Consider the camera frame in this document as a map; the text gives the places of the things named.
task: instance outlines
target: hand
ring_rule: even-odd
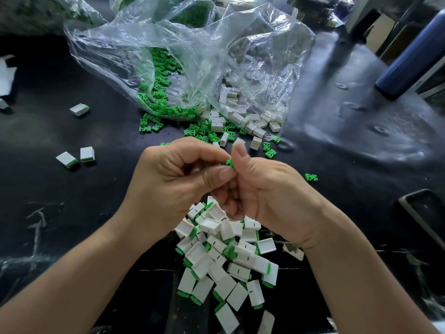
[[[223,149],[193,137],[145,149],[121,207],[104,226],[142,254],[172,231],[193,203],[236,176],[220,165],[229,158]]]
[[[326,215],[341,213],[287,164],[251,158],[241,143],[232,147],[232,161],[238,187],[218,200],[237,220],[245,213],[286,240],[311,248],[326,236]],[[232,199],[238,205],[228,202]]]

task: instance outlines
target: forearm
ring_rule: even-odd
[[[137,257],[99,229],[0,309],[2,333],[87,333]]]
[[[364,234],[328,205],[327,236],[305,251],[341,334],[438,333]]]

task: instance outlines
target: right hand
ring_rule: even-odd
[[[251,158],[242,143],[232,147],[232,161],[238,187],[230,196],[239,209],[229,214],[239,217],[244,212],[303,249],[322,241],[331,215],[342,214],[287,164]]]

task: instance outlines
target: plastic bag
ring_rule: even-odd
[[[0,0],[0,35],[63,35],[67,19],[95,26],[106,22],[84,0]]]
[[[186,94],[191,106],[208,101],[219,108],[221,80],[226,75],[242,89],[242,100],[251,111],[280,108],[284,117],[284,103],[309,56],[314,33],[270,3],[239,12],[229,6],[216,22],[212,22],[216,8],[215,17],[213,10],[205,11],[210,24],[200,28],[172,22],[197,1],[211,2],[134,0],[103,26],[83,30],[71,23],[65,28],[71,53],[151,114],[137,93],[141,83],[148,90],[153,86],[150,48],[159,47],[169,51],[185,75],[175,85],[175,96],[169,96],[169,105],[181,103]]]

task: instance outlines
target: black table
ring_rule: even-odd
[[[444,294],[444,255],[396,201],[422,188],[442,194],[444,119],[414,94],[385,100],[373,88],[385,65],[339,33],[318,34],[275,159],[317,174],[317,190],[357,223],[428,317],[442,319],[435,302]],[[7,98],[12,110],[0,114],[4,303],[109,219],[142,150],[182,137],[183,125],[171,122],[159,134],[140,135],[143,112],[77,65],[63,38],[13,37],[2,43],[0,55],[16,54],[9,64],[18,66]],[[28,51],[20,50],[23,44]],[[90,113],[73,116],[68,109],[77,103],[88,104]],[[63,151],[78,156],[85,146],[95,149],[93,165],[68,170],[55,159]],[[214,298],[198,307],[176,295],[183,269],[174,251],[177,241],[171,234],[140,258],[94,332],[220,330],[212,314]],[[307,260],[281,252],[280,243],[277,247],[266,257],[281,268],[278,285],[264,291],[265,308],[276,317],[274,332],[331,331]],[[261,314],[248,302],[243,305],[245,333],[256,333]]]

